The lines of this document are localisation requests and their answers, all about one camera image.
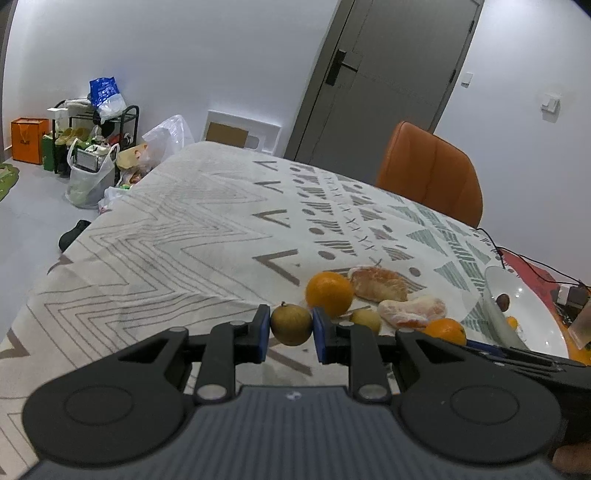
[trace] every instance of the orange chair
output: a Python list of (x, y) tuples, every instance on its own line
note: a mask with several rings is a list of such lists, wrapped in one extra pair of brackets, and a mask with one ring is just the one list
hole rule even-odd
[(376, 187), (474, 228), (482, 217), (482, 192), (468, 156), (408, 122), (394, 130)]

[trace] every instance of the wall switch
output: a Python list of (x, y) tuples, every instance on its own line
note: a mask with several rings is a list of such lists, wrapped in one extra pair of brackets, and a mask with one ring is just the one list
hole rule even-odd
[(466, 72), (464, 75), (462, 75), (462, 86), (463, 87), (469, 86), (470, 82), (472, 81), (473, 76), (474, 76), (473, 73), (468, 73), (468, 72)]
[(541, 109), (544, 112), (556, 113), (560, 104), (560, 97), (554, 93), (546, 93), (542, 98)]

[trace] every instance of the white plastic bag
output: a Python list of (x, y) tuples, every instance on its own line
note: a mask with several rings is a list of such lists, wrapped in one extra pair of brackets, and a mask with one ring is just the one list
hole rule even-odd
[(145, 160), (140, 158), (139, 164), (140, 168), (145, 171), (150, 171), (168, 157), (180, 152), (187, 145), (195, 143), (189, 126), (182, 115), (174, 115), (168, 118), (142, 138), (148, 143), (148, 155)]
[(72, 162), (72, 153), (76, 148), (77, 139), (68, 151), (67, 162), (71, 168), (70, 182), (66, 190), (66, 198), (78, 208), (94, 209), (103, 198), (105, 189), (115, 184), (115, 164), (113, 158), (119, 151), (119, 144), (114, 145), (105, 155), (100, 169), (96, 173), (78, 168)]
[(129, 193), (129, 189), (119, 189), (116, 187), (109, 187), (105, 190), (105, 198), (99, 202), (99, 215), (105, 212), (110, 212), (113, 209), (115, 200), (121, 198)]

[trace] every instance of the black cable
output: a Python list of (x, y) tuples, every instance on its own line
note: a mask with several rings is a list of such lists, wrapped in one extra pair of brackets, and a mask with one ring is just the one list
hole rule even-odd
[[(518, 253), (514, 252), (513, 250), (509, 250), (509, 249), (508, 249), (508, 248), (506, 248), (506, 247), (498, 247), (498, 246), (496, 246), (496, 243), (495, 243), (495, 241), (492, 239), (492, 237), (490, 236), (490, 234), (489, 234), (489, 233), (488, 233), (486, 230), (484, 230), (483, 228), (476, 228), (476, 230), (477, 230), (477, 231), (478, 231), (478, 230), (480, 230), (480, 231), (484, 232), (484, 233), (485, 233), (485, 235), (486, 235), (486, 236), (487, 236), (487, 237), (488, 237), (488, 238), (491, 240), (491, 242), (492, 242), (492, 245), (495, 247), (495, 250), (496, 250), (496, 252), (498, 253), (499, 257), (501, 258), (501, 265), (503, 266), (503, 268), (504, 268), (504, 269), (506, 269), (506, 267), (505, 267), (505, 263), (503, 262), (503, 252), (502, 252), (501, 250), (506, 250), (506, 251), (508, 251), (510, 254), (513, 254), (513, 255), (515, 255), (516, 257), (518, 257), (518, 258), (522, 259), (522, 260), (525, 262), (525, 264), (526, 264), (526, 265), (527, 265), (527, 266), (530, 268), (530, 270), (531, 270), (533, 273), (535, 273), (535, 274), (536, 274), (536, 276), (537, 276), (538, 278), (540, 278), (540, 279), (544, 280), (545, 282), (548, 282), (548, 283), (554, 283), (554, 284), (557, 284), (557, 285), (575, 285), (575, 286), (584, 286), (585, 288), (588, 288), (588, 286), (587, 286), (587, 285), (585, 285), (585, 284), (584, 284), (582, 281), (580, 281), (580, 280), (577, 280), (576, 278), (574, 278), (574, 277), (571, 277), (570, 275), (567, 275), (566, 273), (563, 273), (563, 272), (561, 272), (560, 270), (557, 270), (557, 269), (555, 269), (554, 267), (551, 267), (550, 265), (547, 265), (547, 264), (545, 264), (545, 263), (543, 263), (543, 262), (539, 262), (539, 261), (537, 261), (537, 260), (534, 260), (533, 258), (526, 257), (525, 255), (518, 254)], [(531, 265), (529, 262), (527, 262), (526, 260), (529, 260), (529, 261), (531, 261), (531, 262), (534, 262), (534, 263), (537, 263), (537, 264), (543, 265), (544, 267), (546, 267), (546, 268), (549, 268), (550, 270), (553, 270), (553, 271), (555, 271), (556, 273), (558, 273), (558, 274), (562, 275), (563, 277), (567, 277), (567, 278), (570, 278), (571, 280), (574, 280), (576, 283), (572, 283), (572, 282), (564, 282), (564, 281), (556, 281), (556, 280), (548, 280), (547, 278), (544, 278), (544, 277), (542, 277), (542, 275), (540, 275), (538, 272), (536, 272), (535, 268), (534, 268), (534, 267), (533, 267), (533, 266), (532, 266), (532, 265)]]
[(499, 249), (499, 247), (496, 246), (495, 241), (488, 234), (488, 232), (486, 230), (484, 230), (483, 228), (477, 228), (476, 230), (480, 230), (480, 231), (482, 231), (482, 232), (484, 232), (486, 234), (486, 236), (492, 242), (492, 246), (495, 247), (496, 254), (499, 255), (499, 258), (501, 259), (501, 265), (503, 265), (503, 268), (506, 270), (505, 262), (503, 262), (503, 253), (501, 252), (501, 250)]
[(574, 278), (574, 277), (571, 277), (570, 275), (567, 275), (566, 273), (562, 273), (560, 270), (556, 270), (554, 267), (551, 267), (551, 266), (549, 266), (549, 265), (546, 265), (546, 264), (545, 264), (545, 263), (543, 263), (543, 262), (538, 262), (537, 260), (534, 260), (533, 258), (526, 257), (525, 255), (520, 255), (520, 254), (518, 254), (518, 253), (515, 253), (513, 250), (509, 250), (508, 248), (505, 248), (505, 247), (501, 247), (501, 250), (506, 250), (506, 251), (508, 251), (510, 254), (513, 254), (513, 255), (515, 255), (516, 257), (519, 257), (520, 259), (522, 259), (522, 260), (524, 260), (524, 261), (525, 261), (525, 260), (529, 260), (529, 261), (531, 261), (531, 262), (535, 262), (535, 263), (537, 263), (537, 264), (543, 265), (544, 267), (546, 267), (546, 268), (549, 268), (550, 270), (553, 270), (553, 271), (555, 271), (556, 273), (558, 273), (558, 274), (560, 274), (560, 275), (562, 275), (562, 276), (564, 276), (564, 277), (570, 278), (571, 280), (574, 280), (574, 281), (576, 282), (576, 283), (573, 283), (573, 282), (568, 282), (568, 281), (556, 281), (556, 280), (548, 280), (547, 278), (544, 278), (544, 277), (542, 277), (542, 276), (541, 276), (541, 275), (540, 275), (538, 272), (536, 272), (535, 268), (534, 268), (534, 267), (533, 267), (533, 266), (532, 266), (532, 265), (531, 265), (529, 262), (525, 262), (525, 263), (527, 264), (527, 266), (528, 266), (528, 267), (531, 269), (531, 271), (532, 271), (533, 273), (535, 273), (535, 274), (536, 274), (538, 277), (540, 277), (542, 280), (544, 280), (544, 281), (546, 281), (546, 282), (548, 282), (548, 283), (556, 283), (556, 284), (558, 284), (558, 285), (576, 285), (576, 286), (584, 286), (585, 288), (588, 288), (588, 287), (587, 287), (587, 285), (585, 285), (585, 284), (584, 284), (582, 281), (580, 281), (580, 280), (577, 280), (576, 278)]

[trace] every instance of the metal screw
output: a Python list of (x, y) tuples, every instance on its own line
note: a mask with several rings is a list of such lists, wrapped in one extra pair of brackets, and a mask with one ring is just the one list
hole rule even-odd
[(388, 395), (388, 390), (382, 385), (368, 384), (359, 389), (359, 395), (365, 400), (381, 400)]
[(204, 400), (219, 400), (220, 398), (225, 397), (227, 392), (228, 391), (225, 387), (215, 383), (210, 383), (199, 387), (197, 390), (197, 395)]

